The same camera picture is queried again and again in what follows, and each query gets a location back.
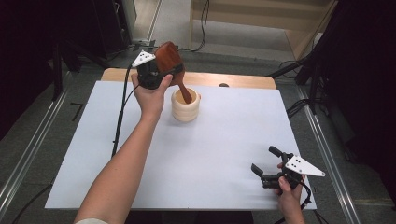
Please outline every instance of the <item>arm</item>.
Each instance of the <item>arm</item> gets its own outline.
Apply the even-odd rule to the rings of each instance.
[[[295,189],[291,189],[288,180],[284,176],[279,178],[279,186],[283,193],[278,199],[278,208],[285,216],[286,223],[288,224],[305,224],[303,212],[300,207],[302,185],[298,185]]]
[[[172,80],[166,76],[155,90],[137,88],[135,96],[142,113],[136,127],[118,153],[93,181],[75,222],[97,218],[107,223],[124,223],[137,193],[152,135],[163,110],[163,95]],[[137,75],[132,75],[134,86]]]

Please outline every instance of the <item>gray floor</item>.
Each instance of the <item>gray floor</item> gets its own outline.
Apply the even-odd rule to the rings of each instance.
[[[170,36],[169,33],[165,32],[170,30],[163,29],[166,24],[160,23],[160,21],[171,20],[170,18],[163,18],[170,14],[169,12],[166,13],[165,9],[172,8],[175,10],[174,5],[177,2],[180,3],[180,1],[176,0],[162,1],[162,7],[152,34],[152,38],[156,39],[157,43],[172,40],[180,46],[185,44],[183,42],[185,38],[181,37],[182,35],[177,33],[173,37]],[[224,24],[214,25],[220,25],[224,30],[233,29],[232,26],[224,27]],[[209,28],[208,24],[207,43],[202,52],[180,52],[187,70],[262,76],[274,72],[282,62],[292,60],[292,54],[288,49],[288,43],[285,39],[286,37],[284,38],[282,35],[282,31],[273,29],[260,30],[257,32],[266,32],[267,37],[264,38],[264,41],[263,39],[245,41],[249,37],[238,34],[238,31],[241,30],[239,26],[236,30],[230,31],[233,32],[232,36],[217,35],[218,33],[215,33],[214,30],[216,29]],[[194,40],[196,44],[199,43],[199,33]],[[233,43],[239,43],[239,45],[233,47],[236,50],[229,50],[228,45],[232,46]],[[257,46],[262,46],[262,49],[249,50],[255,49]],[[127,64],[134,59],[136,54],[136,51],[128,50],[109,63],[113,67],[127,67]],[[70,84],[64,103],[35,155],[35,159],[9,205],[5,216],[0,220],[1,223],[11,223],[23,206],[57,175],[64,153],[68,148],[80,118],[79,114],[78,119],[72,121],[78,109],[71,104],[85,104],[88,101],[94,82],[100,79],[102,73],[103,69],[99,66],[94,63],[87,63],[83,65],[80,73],[73,74],[73,82]],[[293,77],[295,74],[290,72],[287,76]],[[292,79],[278,77],[276,86],[281,92],[286,108],[299,100],[297,86]],[[34,135],[35,129],[45,116],[50,106],[51,96],[52,87],[49,87],[36,99],[13,126],[8,135],[0,142],[0,165],[2,167],[0,184],[2,186],[6,183],[8,177],[11,176],[14,167]],[[331,122],[319,109],[318,119],[332,154],[336,159],[339,173],[344,178],[346,187],[356,206],[361,223],[395,223],[396,213],[390,209],[393,204],[377,173],[365,165],[352,164],[346,161],[342,144]],[[326,164],[318,151],[318,143],[305,112],[303,110],[300,111],[290,120],[290,124],[302,156],[309,161],[314,161],[319,169],[328,172]],[[331,179],[328,176],[325,178],[310,177],[310,182],[318,204],[318,211],[330,223],[347,223]],[[76,211],[44,209],[48,195],[49,192],[47,191],[40,196],[24,212],[19,223],[71,223]],[[281,217],[277,211],[254,211],[253,215],[255,223],[274,223]],[[163,216],[166,223],[191,223],[194,213],[165,213]],[[304,216],[308,223],[318,223],[313,212],[305,211]]]

